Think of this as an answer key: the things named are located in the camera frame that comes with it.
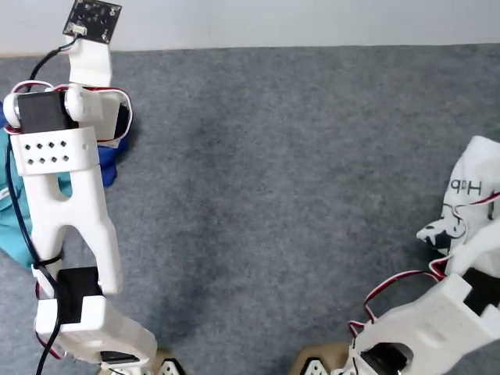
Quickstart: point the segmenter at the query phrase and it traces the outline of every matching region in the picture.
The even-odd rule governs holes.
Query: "gray carpet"
[[[36,59],[0,59],[0,92]],[[475,134],[500,140],[500,46],[116,53],[137,122],[107,191],[125,277],[113,303],[189,374],[281,375],[303,346],[347,341],[371,287],[425,267]],[[64,59],[40,78],[67,80]],[[73,234],[69,265],[92,264]],[[33,281],[0,255],[0,364],[34,373]],[[416,278],[382,313],[428,288]],[[500,345],[453,374],[498,373]],[[46,374],[93,374],[67,359]]]

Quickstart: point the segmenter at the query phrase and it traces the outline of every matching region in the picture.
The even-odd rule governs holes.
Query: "circuit board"
[[[120,17],[121,5],[99,0],[76,0],[63,34],[109,44]]]

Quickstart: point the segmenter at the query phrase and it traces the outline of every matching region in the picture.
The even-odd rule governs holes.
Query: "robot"
[[[110,87],[109,42],[121,9],[76,0],[64,29],[68,45],[56,50],[68,52],[70,83],[54,87],[32,79],[17,84],[5,98],[6,131],[33,223],[25,239],[33,252],[37,293],[48,297],[39,299],[37,308],[35,330],[45,347],[37,375],[53,344],[112,373],[153,375],[155,336],[107,299],[120,293],[123,276],[115,227],[106,209],[98,143],[115,147],[133,117],[128,95]],[[34,86],[45,90],[22,92]],[[127,125],[119,130],[123,113]],[[59,190],[57,173],[65,172],[70,174],[70,197]],[[96,267],[63,269],[68,226],[80,232]],[[175,359],[162,359],[159,375],[182,373]]]
[[[76,0],[64,29],[68,45],[59,49],[70,57],[70,83],[22,82],[5,98],[4,112],[33,222],[26,238],[35,251],[33,275],[48,297],[38,302],[35,325],[45,357],[56,343],[77,359],[99,363],[112,373],[153,375],[154,335],[106,298],[120,293],[122,273],[97,146],[112,147],[120,139],[120,112],[127,112],[127,128],[133,116],[128,95],[110,87],[109,42],[120,12],[119,5]],[[34,85],[45,90],[21,92]],[[57,184],[57,173],[63,172],[71,177],[70,197]],[[81,233],[96,267],[63,269],[60,253],[68,226]],[[500,252],[494,239],[499,231],[500,221],[492,221],[431,263],[430,272],[397,275],[425,273],[437,284],[380,318],[365,305],[370,319],[351,322],[355,338],[343,368],[327,369],[321,359],[311,357],[301,374],[439,375],[465,354],[498,340]],[[442,272],[439,265],[445,263]],[[41,363],[37,375],[43,370]],[[183,373],[175,359],[162,359],[159,375]]]

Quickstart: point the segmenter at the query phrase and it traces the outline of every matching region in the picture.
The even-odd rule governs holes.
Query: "white cloth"
[[[427,224],[416,236],[447,255],[456,245],[500,216],[500,206],[463,206],[478,202],[500,191],[500,143],[473,137],[455,164],[438,220]],[[453,215],[454,210],[463,219]]]

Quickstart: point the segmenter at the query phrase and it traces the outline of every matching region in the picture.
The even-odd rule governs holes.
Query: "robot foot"
[[[120,368],[120,365],[113,370],[101,370],[98,375],[135,375],[136,373],[143,373],[138,368]],[[152,371],[148,370],[147,374],[151,375],[186,375],[184,369],[177,361],[172,353],[166,349],[158,348],[156,353],[155,363]]]
[[[330,343],[304,347],[291,368],[289,375],[330,375],[344,367],[348,359],[347,344]]]

